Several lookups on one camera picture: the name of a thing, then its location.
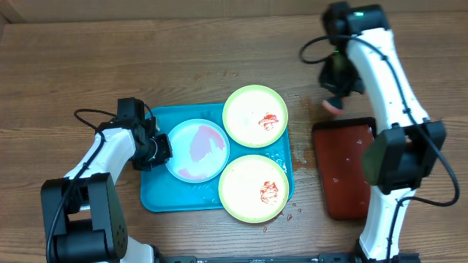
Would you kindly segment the light blue plate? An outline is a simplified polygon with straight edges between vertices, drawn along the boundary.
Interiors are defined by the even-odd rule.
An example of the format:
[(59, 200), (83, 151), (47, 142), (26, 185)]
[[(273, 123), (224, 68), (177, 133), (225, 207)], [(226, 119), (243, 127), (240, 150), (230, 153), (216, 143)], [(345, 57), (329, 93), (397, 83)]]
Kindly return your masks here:
[(227, 165), (230, 143), (223, 129), (212, 121), (191, 119), (174, 127), (168, 135), (172, 157), (169, 172), (187, 183), (215, 178)]

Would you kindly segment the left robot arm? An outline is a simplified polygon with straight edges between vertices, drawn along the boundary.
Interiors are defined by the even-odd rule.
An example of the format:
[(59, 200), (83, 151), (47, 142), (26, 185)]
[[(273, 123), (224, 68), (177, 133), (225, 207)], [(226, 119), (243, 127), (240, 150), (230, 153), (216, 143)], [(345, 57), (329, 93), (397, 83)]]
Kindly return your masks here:
[(156, 118), (113, 115), (94, 128), (95, 141), (64, 177), (40, 191), (47, 262), (163, 262), (153, 245), (129, 236), (115, 184), (128, 161), (151, 171), (173, 155)]

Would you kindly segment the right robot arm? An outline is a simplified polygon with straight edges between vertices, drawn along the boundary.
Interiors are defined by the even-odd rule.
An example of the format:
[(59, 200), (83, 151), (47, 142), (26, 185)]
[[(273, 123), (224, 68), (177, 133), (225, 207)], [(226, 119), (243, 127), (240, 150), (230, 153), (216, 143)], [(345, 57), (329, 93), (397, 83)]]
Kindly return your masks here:
[(333, 94), (329, 105), (340, 108), (352, 92), (367, 94), (376, 122), (376, 136), (362, 157), (371, 186), (369, 211), (350, 261), (418, 262), (416, 255), (400, 254), (399, 235), (407, 207), (445, 141), (444, 124), (431, 121), (416, 99), (380, 5), (330, 4), (322, 24), (336, 48), (319, 76)]

